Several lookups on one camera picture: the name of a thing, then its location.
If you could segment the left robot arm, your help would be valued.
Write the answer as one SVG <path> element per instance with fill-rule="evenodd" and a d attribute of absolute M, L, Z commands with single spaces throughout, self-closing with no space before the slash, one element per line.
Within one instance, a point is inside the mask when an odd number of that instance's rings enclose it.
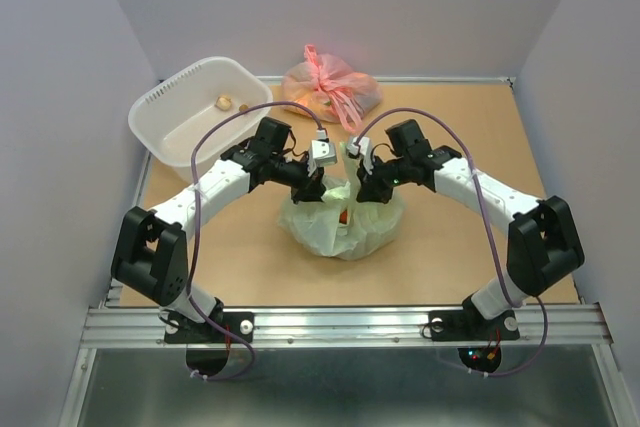
<path fill-rule="evenodd" d="M 288 187 L 295 203 L 321 201 L 324 169 L 337 161 L 335 146 L 320 128 L 309 149 L 293 159 L 286 148 L 291 137 L 290 125 L 265 117 L 253 136 L 229 147 L 181 192 L 149 210 L 131 208 L 121 224 L 112 278 L 188 319 L 199 340 L 225 334 L 222 302 L 194 283 L 201 229 L 267 182 Z"/>

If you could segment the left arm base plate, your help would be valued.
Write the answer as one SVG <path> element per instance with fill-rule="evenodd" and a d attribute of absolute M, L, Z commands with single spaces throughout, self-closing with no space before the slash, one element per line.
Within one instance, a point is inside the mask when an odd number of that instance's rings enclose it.
<path fill-rule="evenodd" d="M 209 323 L 197 323 L 174 311 L 162 311 L 166 344 L 224 344 L 233 342 Z M 219 325 L 248 343 L 253 342 L 255 315 L 249 311 L 226 311 Z"/>

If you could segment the white plastic basket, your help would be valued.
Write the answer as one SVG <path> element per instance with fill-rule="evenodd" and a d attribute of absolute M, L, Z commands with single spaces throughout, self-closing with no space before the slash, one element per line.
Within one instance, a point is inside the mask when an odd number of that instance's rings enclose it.
<path fill-rule="evenodd" d="M 215 107 L 220 95 L 233 101 L 229 111 Z M 192 181 L 190 159 L 207 131 L 239 111 L 273 100 L 270 88 L 237 61 L 201 59 L 142 95 L 128 115 L 130 130 L 162 164 Z"/>

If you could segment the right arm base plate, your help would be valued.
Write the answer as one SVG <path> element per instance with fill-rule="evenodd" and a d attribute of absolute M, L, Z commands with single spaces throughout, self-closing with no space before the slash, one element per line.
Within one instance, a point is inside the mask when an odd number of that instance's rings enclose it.
<path fill-rule="evenodd" d="M 439 310 L 429 316 L 427 329 L 435 342 L 513 341 L 520 338 L 512 310 L 491 320 L 463 309 Z"/>

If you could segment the green plastic bag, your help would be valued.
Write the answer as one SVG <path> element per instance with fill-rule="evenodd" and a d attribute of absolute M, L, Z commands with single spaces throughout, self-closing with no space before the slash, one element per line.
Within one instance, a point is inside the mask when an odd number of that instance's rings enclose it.
<path fill-rule="evenodd" d="M 316 256 L 355 261 L 397 238 L 406 204 L 397 194 L 386 204 L 359 203 L 358 162 L 347 155 L 344 143 L 340 144 L 339 153 L 346 176 L 324 177 L 326 191 L 321 202 L 293 203 L 285 199 L 277 223 Z M 349 215 L 347 224 L 339 222 L 343 211 Z"/>

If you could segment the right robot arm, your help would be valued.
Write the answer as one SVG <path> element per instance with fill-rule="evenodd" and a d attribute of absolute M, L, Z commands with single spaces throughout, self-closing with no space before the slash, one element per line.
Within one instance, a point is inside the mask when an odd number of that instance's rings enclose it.
<path fill-rule="evenodd" d="M 359 202 L 386 204 L 401 185 L 424 186 L 478 213 L 486 232 L 499 230 L 507 239 L 507 258 L 495 278 L 460 308 L 430 322 L 432 339 L 483 340 L 504 329 L 503 316 L 584 264 L 573 215 L 562 198 L 522 193 L 478 170 L 468 153 L 432 147 L 413 119 L 388 128 L 386 135 L 393 154 L 387 161 L 375 155 L 364 135 L 347 143 L 348 155 L 359 162 Z"/>

